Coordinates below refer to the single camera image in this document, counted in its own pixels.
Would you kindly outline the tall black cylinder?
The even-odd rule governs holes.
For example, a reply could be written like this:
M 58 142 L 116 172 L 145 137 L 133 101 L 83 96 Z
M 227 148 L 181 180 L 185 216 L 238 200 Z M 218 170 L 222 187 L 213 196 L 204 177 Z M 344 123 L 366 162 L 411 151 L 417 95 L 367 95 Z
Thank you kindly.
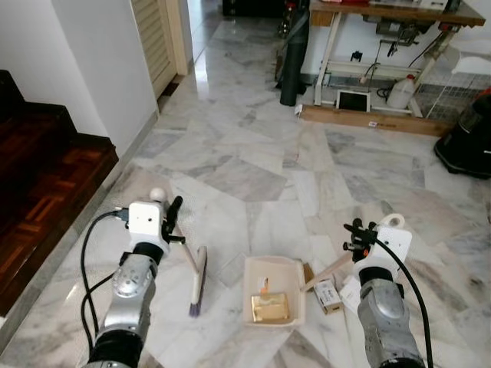
M 304 0 L 295 8 L 292 26 L 285 39 L 285 58 L 280 77 L 281 105 L 294 107 L 298 95 L 304 92 L 302 65 L 308 48 L 309 28 L 309 2 Z

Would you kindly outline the light louvred wooden door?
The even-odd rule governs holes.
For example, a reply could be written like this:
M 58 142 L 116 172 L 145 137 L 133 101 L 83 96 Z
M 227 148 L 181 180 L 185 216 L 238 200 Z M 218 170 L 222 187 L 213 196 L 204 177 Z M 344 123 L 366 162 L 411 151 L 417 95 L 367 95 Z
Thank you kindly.
M 153 95 L 160 98 L 192 64 L 187 0 L 130 0 Z

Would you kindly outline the long wooden plank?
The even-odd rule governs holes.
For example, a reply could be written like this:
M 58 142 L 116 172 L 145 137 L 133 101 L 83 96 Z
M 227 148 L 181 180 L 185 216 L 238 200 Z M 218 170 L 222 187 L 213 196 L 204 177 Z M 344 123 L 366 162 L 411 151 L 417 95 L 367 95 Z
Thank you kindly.
M 312 122 L 316 123 L 367 127 L 373 130 L 389 130 L 389 132 L 413 133 L 421 136 L 445 136 L 456 126 L 455 123 L 446 122 L 445 120 L 338 110 L 309 104 L 301 105 L 301 111 L 299 111 L 298 115 L 301 119 L 312 120 Z

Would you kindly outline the small printed cardboard box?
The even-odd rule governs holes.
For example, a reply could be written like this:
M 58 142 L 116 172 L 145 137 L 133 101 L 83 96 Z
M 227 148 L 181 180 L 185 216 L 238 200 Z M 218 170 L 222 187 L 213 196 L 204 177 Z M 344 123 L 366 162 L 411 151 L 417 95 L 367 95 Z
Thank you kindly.
M 315 292 L 315 297 L 324 314 L 332 314 L 344 307 L 343 299 L 341 299 L 337 288 L 334 287 L 333 279 L 319 281 L 313 285 L 312 290 Z

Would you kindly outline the white framed tablet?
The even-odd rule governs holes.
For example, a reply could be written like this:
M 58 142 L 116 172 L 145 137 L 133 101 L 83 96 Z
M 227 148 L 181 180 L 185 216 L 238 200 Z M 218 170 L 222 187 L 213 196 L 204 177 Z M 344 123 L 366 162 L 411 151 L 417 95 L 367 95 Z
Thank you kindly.
M 371 92 L 339 89 L 334 107 L 346 111 L 371 112 Z

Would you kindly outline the wooden hand broom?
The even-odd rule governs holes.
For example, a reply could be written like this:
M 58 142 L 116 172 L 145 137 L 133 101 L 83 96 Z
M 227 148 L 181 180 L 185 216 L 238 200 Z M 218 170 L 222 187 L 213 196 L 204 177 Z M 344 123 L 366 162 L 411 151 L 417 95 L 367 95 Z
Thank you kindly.
M 170 205 L 167 200 L 167 192 L 161 187 L 154 187 L 150 192 L 150 199 L 158 201 L 163 207 L 163 220 L 167 218 L 167 208 Z M 186 243 L 176 243 L 178 249 L 183 253 L 183 258 L 193 268 L 193 290 L 192 300 L 189 306 L 189 316 L 196 318 L 201 313 L 201 298 L 203 298 L 204 288 L 206 288 L 206 269 L 208 263 L 207 247 L 205 245 L 197 246 L 196 253 L 192 253 L 192 249 Z

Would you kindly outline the dark wooden staircase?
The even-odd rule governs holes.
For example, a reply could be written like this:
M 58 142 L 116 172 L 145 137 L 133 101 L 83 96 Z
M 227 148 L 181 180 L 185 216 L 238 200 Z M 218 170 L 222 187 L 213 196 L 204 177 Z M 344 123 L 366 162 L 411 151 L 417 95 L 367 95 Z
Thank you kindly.
M 27 101 L 0 70 L 0 317 L 116 162 L 108 137 L 77 132 L 62 105 Z

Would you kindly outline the black round appliance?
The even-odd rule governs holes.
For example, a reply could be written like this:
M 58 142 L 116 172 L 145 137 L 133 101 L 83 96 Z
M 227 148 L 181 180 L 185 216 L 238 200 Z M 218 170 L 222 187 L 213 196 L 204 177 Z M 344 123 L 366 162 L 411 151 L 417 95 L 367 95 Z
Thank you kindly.
M 491 178 L 491 87 L 481 91 L 434 152 L 450 174 Z

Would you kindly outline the clear white plastic cover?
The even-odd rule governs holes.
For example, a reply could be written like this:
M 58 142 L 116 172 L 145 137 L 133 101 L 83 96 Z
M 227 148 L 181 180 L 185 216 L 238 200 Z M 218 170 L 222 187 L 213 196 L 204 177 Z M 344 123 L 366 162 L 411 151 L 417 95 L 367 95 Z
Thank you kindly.
M 448 56 L 452 61 L 452 74 L 491 76 L 490 39 L 454 41 L 450 48 Z

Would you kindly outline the white plastic jug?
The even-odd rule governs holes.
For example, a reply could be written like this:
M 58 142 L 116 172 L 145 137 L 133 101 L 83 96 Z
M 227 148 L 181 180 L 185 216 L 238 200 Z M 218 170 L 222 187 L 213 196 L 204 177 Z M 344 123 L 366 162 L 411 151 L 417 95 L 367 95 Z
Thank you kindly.
M 408 74 L 402 80 L 398 80 L 386 97 L 386 105 L 392 109 L 406 110 L 414 97 L 415 87 L 417 83 L 415 83 L 413 74 Z

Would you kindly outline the wooden table with white legs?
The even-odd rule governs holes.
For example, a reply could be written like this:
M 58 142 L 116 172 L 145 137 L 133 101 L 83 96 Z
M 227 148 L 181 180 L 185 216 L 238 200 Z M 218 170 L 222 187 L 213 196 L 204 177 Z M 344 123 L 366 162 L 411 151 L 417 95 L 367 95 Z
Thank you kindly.
M 344 20 L 348 14 L 368 15 L 376 18 L 392 18 L 397 21 L 423 21 L 435 22 L 440 29 L 440 35 L 436 36 L 431 45 L 420 54 L 424 60 L 420 69 L 414 67 L 397 67 L 393 64 L 379 64 L 374 62 L 372 66 L 364 70 L 368 76 L 372 76 L 372 71 L 383 69 L 385 74 L 395 74 L 395 71 L 414 71 L 418 83 L 423 83 L 432 74 L 432 70 L 437 66 L 438 60 L 445 54 L 446 49 L 451 46 L 451 41 L 461 28 L 484 27 L 486 20 L 482 15 L 474 10 L 467 3 L 460 3 L 456 10 L 446 9 L 404 7 L 392 4 L 372 2 L 343 2 L 341 0 L 310 0 L 310 5 L 305 15 L 308 16 L 309 24 L 312 27 L 327 27 L 328 39 L 326 49 L 324 49 L 318 74 L 315 81 L 315 91 L 313 91 L 313 105 L 322 107 L 327 101 L 324 99 L 324 87 L 327 85 L 327 74 L 330 71 L 355 71 L 357 68 L 351 61 L 334 62 L 331 60 L 334 45 L 341 34 Z

